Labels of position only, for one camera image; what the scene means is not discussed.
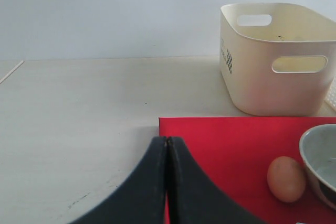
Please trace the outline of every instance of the white table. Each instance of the white table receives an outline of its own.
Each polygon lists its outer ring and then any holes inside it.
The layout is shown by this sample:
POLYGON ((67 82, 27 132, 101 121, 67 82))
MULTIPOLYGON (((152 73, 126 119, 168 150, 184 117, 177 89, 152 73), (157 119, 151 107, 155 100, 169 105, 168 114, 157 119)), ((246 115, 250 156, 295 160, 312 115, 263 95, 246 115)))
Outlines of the white table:
POLYGON ((84 214, 134 169, 159 116, 244 115, 217 56, 25 62, 0 84, 1 223, 84 214))

